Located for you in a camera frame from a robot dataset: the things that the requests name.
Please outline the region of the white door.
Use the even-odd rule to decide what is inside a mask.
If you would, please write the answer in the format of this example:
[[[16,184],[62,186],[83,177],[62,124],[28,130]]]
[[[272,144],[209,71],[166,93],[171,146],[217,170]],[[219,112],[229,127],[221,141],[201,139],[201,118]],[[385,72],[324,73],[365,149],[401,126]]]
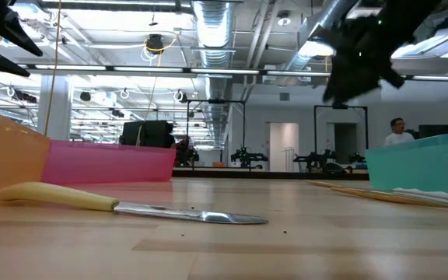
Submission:
[[[293,160],[299,151],[299,125],[297,123],[269,124],[269,170],[271,172],[299,172]]]

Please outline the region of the gold cutlery piece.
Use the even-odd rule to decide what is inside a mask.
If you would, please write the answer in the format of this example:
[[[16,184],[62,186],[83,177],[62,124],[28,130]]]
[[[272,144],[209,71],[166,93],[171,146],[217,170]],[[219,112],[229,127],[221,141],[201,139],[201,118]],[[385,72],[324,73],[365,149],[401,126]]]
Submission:
[[[360,189],[370,189],[371,184],[369,181],[359,181],[359,180],[308,180],[308,184],[315,185],[319,187],[345,187],[345,188],[360,188]]]
[[[350,194],[361,198],[369,198],[377,201],[386,201],[404,205],[416,205],[431,208],[448,208],[448,203],[440,201],[431,201],[424,198],[412,198],[399,194],[391,194],[379,191],[358,190],[343,187],[331,187],[332,191],[337,191],[344,194]]]

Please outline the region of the dark wall monitor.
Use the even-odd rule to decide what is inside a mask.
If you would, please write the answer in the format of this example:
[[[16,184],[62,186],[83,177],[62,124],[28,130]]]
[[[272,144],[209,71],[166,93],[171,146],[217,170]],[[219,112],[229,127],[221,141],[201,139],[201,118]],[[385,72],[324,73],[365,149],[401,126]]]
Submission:
[[[448,124],[420,124],[418,126],[419,138],[428,138],[448,134]]]

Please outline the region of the yellow-handled table knife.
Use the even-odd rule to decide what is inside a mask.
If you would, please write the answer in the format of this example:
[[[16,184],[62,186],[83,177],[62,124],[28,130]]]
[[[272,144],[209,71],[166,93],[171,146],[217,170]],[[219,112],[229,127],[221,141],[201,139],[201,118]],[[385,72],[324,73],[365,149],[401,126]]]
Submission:
[[[54,184],[28,182],[13,184],[0,190],[1,201],[38,201],[66,205],[93,211],[114,212],[129,215],[179,219],[231,225],[266,224],[268,219],[255,215],[233,214],[202,210],[179,210],[162,206],[144,205],[120,201],[116,198],[89,193]]]

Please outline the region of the black aluminium table frame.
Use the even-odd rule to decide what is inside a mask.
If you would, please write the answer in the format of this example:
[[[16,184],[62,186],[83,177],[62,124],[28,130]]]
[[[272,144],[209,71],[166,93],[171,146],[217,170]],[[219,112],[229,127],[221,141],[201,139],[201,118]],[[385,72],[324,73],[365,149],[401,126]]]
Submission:
[[[274,180],[369,180],[367,173],[298,173],[269,172],[262,169],[174,167],[173,177],[187,178],[229,178],[229,179],[274,179]]]

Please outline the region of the black station frame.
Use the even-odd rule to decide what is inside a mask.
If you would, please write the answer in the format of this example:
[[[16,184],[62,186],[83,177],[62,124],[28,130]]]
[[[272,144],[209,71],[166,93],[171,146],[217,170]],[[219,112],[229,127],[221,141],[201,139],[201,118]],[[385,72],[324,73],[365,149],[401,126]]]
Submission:
[[[369,148],[368,107],[349,105],[315,105],[313,107],[314,152],[323,155],[328,151],[334,158],[328,162],[356,168],[351,163],[355,154],[365,155]]]
[[[245,146],[246,140],[246,102],[242,100],[188,100],[186,116],[186,135],[185,139],[193,139],[194,133],[190,132],[189,122],[190,113],[201,111],[204,116],[205,127],[208,130],[210,141],[213,143],[213,149],[219,149],[219,160],[228,166],[231,161],[229,149],[233,142],[232,134],[236,128],[233,127],[234,114],[241,115],[241,143],[240,147]]]

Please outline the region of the person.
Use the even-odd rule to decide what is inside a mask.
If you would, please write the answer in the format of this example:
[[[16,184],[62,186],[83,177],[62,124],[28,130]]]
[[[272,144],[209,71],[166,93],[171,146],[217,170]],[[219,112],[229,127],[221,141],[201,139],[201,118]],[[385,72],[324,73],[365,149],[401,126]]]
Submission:
[[[173,136],[173,125],[171,123],[166,123],[166,134],[164,136],[164,147],[168,149],[175,149],[176,142]]]
[[[413,142],[414,136],[405,131],[404,120],[401,117],[394,118],[390,122],[391,133],[385,138],[383,145],[396,145],[405,142]]]

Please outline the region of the teal translucent plastic bin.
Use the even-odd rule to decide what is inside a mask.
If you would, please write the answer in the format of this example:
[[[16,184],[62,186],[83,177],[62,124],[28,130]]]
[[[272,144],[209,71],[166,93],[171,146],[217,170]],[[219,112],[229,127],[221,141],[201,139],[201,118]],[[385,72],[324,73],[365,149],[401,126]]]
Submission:
[[[448,194],[448,134],[366,151],[377,190],[417,189]]]

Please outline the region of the overhead led light bar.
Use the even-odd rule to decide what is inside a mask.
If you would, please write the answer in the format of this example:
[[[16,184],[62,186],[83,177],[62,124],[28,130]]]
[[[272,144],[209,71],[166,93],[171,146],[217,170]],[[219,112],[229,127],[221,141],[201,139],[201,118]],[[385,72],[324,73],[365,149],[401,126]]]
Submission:
[[[330,72],[283,71],[266,69],[238,68],[188,68],[152,66],[102,66],[102,65],[18,65],[30,74],[50,75],[122,75],[122,76],[197,76],[209,75],[211,78],[230,76],[270,76],[296,78],[329,78]]]

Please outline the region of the white column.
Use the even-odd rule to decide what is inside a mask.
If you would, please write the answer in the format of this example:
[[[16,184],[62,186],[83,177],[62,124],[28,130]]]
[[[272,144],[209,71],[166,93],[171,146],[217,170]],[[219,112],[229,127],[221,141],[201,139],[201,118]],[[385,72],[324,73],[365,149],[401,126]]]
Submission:
[[[69,140],[74,87],[63,75],[42,75],[37,131],[55,140]]]

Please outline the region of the silver ceiling duct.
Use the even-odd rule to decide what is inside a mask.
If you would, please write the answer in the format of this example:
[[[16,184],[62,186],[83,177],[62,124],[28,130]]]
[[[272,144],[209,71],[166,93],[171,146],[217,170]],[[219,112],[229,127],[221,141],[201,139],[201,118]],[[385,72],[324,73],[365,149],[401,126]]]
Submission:
[[[229,2],[195,1],[192,2],[194,17],[196,20],[196,34],[198,46],[210,51],[201,51],[201,66],[203,68],[228,68],[231,64],[231,53],[222,51],[231,45],[233,8]],[[224,100],[228,80],[225,78],[205,78],[205,94],[208,100]],[[211,119],[211,135],[216,146],[220,147],[224,142],[226,125],[221,122],[221,106],[209,104],[207,113]]]

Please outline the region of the black computer monitor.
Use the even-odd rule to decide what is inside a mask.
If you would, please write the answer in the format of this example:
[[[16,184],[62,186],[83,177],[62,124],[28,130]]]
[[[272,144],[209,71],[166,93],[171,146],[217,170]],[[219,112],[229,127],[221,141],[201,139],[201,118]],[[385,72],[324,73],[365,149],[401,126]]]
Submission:
[[[123,125],[119,142],[122,145],[163,148],[168,135],[165,121],[131,121]]]

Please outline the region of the red translucent plastic bin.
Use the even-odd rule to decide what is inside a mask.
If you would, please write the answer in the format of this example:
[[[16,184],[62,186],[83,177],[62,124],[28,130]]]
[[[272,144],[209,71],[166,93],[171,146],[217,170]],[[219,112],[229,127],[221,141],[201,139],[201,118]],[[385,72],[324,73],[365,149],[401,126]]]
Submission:
[[[173,149],[53,140],[41,180],[50,184],[166,182]]]

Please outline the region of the black background robot arms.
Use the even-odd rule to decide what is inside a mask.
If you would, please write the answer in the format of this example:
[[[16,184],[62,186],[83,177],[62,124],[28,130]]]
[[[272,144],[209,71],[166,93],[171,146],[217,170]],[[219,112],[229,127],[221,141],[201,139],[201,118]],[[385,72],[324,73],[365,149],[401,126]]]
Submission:
[[[307,156],[295,155],[292,160],[298,164],[300,172],[306,173],[366,173],[368,170],[366,158],[355,152],[348,156],[348,164],[342,165],[336,161],[337,153],[331,149],[325,149],[319,154],[311,152]]]
[[[249,169],[262,169],[263,166],[258,164],[256,166],[252,165],[252,162],[267,162],[268,157],[259,152],[249,152],[246,147],[237,149],[231,156],[232,162],[240,161],[240,166]]]

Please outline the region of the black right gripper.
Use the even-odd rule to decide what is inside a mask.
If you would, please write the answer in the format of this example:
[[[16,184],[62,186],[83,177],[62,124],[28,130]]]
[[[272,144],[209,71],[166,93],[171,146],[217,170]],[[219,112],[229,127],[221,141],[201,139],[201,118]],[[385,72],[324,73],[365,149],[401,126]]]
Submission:
[[[400,88],[405,78],[392,69],[390,53],[396,44],[380,37],[385,28],[375,16],[342,20],[318,33],[321,42],[334,49],[331,76],[322,101],[344,103],[354,93],[367,93],[380,88],[383,79]]]

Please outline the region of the dark red background robot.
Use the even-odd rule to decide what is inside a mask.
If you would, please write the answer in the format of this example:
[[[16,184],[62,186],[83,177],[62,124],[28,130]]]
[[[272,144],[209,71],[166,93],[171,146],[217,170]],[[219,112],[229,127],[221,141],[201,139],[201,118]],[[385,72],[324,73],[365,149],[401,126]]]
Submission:
[[[190,138],[180,140],[174,148],[176,149],[175,167],[193,166],[200,159],[197,150],[191,145]]]

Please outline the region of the orange translucent plastic bin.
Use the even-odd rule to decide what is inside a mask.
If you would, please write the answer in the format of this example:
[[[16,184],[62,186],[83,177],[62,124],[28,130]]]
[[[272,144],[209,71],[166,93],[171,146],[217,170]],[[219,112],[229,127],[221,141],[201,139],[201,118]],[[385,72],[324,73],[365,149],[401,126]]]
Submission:
[[[50,139],[0,115],[0,189],[41,180]]]

